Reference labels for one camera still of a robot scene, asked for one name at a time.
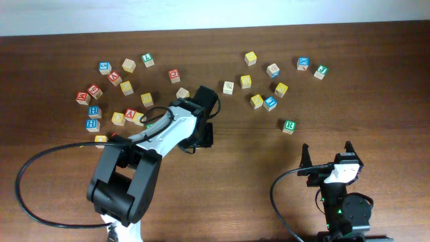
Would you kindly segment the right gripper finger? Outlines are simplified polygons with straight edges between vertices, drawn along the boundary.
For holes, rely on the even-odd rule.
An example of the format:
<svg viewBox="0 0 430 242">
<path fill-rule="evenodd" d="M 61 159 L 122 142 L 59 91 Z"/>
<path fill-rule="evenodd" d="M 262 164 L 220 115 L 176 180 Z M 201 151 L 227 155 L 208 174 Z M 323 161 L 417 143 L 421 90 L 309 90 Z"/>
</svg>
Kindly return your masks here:
<svg viewBox="0 0 430 242">
<path fill-rule="evenodd" d="M 347 155 L 356 155 L 353 145 L 349 140 L 345 142 L 345 153 Z"/>
<path fill-rule="evenodd" d="M 301 154 L 301 160 L 300 160 L 300 165 L 299 168 L 310 168 L 312 167 L 312 161 L 310 158 L 310 153 L 308 150 L 309 146 L 304 143 L 302 145 L 302 154 Z"/>
</svg>

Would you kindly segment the yellow S block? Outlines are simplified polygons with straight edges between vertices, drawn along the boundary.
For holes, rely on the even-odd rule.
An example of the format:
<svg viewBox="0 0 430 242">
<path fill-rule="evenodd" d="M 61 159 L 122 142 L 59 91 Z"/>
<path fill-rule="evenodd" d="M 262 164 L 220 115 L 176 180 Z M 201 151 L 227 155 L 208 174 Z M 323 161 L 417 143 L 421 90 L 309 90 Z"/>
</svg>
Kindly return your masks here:
<svg viewBox="0 0 430 242">
<path fill-rule="evenodd" d="M 151 93 L 144 93 L 140 96 L 140 98 L 144 107 L 147 108 L 154 105 L 154 101 Z"/>
<path fill-rule="evenodd" d="M 243 75 L 240 78 L 241 88 L 248 89 L 252 85 L 252 80 L 250 75 Z"/>
</svg>

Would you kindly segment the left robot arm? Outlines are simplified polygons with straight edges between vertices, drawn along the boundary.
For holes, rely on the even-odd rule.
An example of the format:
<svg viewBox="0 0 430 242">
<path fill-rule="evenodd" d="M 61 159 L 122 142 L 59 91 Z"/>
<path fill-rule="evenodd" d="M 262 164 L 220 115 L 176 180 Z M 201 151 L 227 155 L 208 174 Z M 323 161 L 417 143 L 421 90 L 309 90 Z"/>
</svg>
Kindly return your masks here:
<svg viewBox="0 0 430 242">
<path fill-rule="evenodd" d="M 107 224 L 108 241 L 141 241 L 140 220 L 153 198 L 162 158 L 175 147 L 188 154 L 210 148 L 209 120 L 219 105 L 216 92 L 201 86 L 194 97 L 171 102 L 146 130 L 109 139 L 87 190 L 88 201 Z"/>
</svg>

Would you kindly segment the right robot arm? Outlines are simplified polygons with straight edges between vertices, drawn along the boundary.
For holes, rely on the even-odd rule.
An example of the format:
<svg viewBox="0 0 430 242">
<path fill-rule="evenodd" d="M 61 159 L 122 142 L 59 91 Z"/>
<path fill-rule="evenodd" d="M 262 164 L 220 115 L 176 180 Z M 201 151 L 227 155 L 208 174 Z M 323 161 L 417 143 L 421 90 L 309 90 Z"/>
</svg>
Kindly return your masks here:
<svg viewBox="0 0 430 242">
<path fill-rule="evenodd" d="M 308 145 L 302 145 L 299 176 L 306 176 L 308 187 L 317 187 L 321 195 L 327 232 L 319 232 L 317 241 L 393 241 L 385 235 L 367 237 L 374 201 L 364 194 L 349 193 L 347 186 L 358 179 L 363 162 L 351 142 L 345 143 L 345 151 L 337 153 L 334 161 L 313 165 Z"/>
</svg>

